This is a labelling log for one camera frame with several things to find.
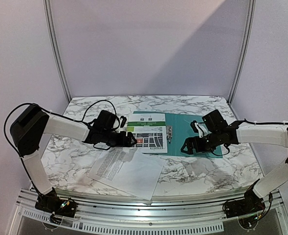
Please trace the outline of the teal file folder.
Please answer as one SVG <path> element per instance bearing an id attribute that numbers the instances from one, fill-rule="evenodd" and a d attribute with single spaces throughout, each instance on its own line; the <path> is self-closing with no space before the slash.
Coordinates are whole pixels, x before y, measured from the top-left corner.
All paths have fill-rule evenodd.
<path id="1" fill-rule="evenodd" d="M 214 154 L 209 153 L 196 153 L 193 155 L 184 154 L 180 151 L 181 147 L 186 138 L 198 136 L 191 127 L 191 122 L 196 121 L 202 122 L 201 116 L 196 115 L 184 115 L 184 114 L 171 114 L 164 113 L 166 125 L 172 127 L 172 138 L 171 142 L 167 143 L 167 153 L 161 153 L 165 156 L 176 156 L 176 157 L 203 157 L 203 158 L 222 158 L 221 147 L 218 146 L 214 151 Z"/>

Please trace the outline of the green map flyer sheet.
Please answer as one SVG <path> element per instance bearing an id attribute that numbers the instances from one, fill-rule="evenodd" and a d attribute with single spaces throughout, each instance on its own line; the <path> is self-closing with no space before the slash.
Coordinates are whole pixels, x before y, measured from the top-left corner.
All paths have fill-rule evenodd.
<path id="1" fill-rule="evenodd" d="M 163 113 L 131 113 L 127 131 L 132 132 L 135 147 L 144 154 L 166 154 L 166 119 Z"/>

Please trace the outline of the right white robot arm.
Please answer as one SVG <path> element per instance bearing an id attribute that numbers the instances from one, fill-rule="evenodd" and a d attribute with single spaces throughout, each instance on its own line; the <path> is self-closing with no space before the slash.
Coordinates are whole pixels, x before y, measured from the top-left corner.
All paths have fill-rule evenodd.
<path id="1" fill-rule="evenodd" d="M 181 152 L 213 153 L 216 147 L 228 148 L 232 144 L 260 143 L 282 146 L 288 149 L 288 122 L 250 122 L 246 119 L 228 124 L 219 110 L 213 110 L 202 117 L 208 130 L 205 134 L 200 123 L 193 121 L 191 127 L 197 136 L 186 138 Z M 262 200 L 273 190 L 288 181 L 288 156 L 284 162 L 262 179 L 257 180 L 244 194 L 240 209 L 251 213 L 262 206 Z"/>

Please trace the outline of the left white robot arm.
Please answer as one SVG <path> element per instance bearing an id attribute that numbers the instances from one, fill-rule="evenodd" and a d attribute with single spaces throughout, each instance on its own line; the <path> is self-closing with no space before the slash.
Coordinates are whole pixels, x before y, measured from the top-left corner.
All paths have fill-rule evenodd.
<path id="1" fill-rule="evenodd" d="M 54 189 L 47 177 L 39 153 L 39 145 L 44 134 L 71 138 L 96 146 L 104 143 L 108 148 L 134 147 L 137 140 L 131 132 L 118 131 L 115 123 L 120 119 L 116 113 L 102 110 L 91 122 L 74 120 L 49 112 L 38 104 L 26 103 L 26 109 L 11 124 L 9 131 L 11 144 L 22 161 L 22 165 L 35 189 L 41 197 L 41 205 L 49 212 L 56 212 L 60 202 L 54 197 Z"/>

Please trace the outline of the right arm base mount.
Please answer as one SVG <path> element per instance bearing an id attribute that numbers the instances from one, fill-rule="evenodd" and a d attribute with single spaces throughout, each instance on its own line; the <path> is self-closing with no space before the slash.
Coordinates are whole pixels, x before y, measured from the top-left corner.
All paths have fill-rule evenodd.
<path id="1" fill-rule="evenodd" d="M 226 214 L 227 218 L 248 215 L 251 213 L 255 213 L 258 211 L 262 211 L 260 215 L 256 215 L 254 220 L 260 220 L 264 216 L 266 216 L 271 208 L 273 202 L 273 194 L 270 193 L 268 195 L 269 207 L 266 211 L 266 206 L 263 198 L 259 198 L 254 194 L 248 195 L 247 193 L 244 195 L 244 198 L 241 200 L 227 200 L 224 202 L 222 206 L 222 210 Z"/>

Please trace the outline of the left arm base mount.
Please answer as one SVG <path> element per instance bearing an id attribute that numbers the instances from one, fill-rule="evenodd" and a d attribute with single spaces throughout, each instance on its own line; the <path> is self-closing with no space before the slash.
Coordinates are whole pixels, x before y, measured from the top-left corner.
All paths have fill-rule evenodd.
<path id="1" fill-rule="evenodd" d="M 35 204 L 37 210 L 70 218 L 75 217 L 77 207 L 78 204 L 73 199 L 60 198 L 54 188 L 47 194 L 39 194 Z"/>

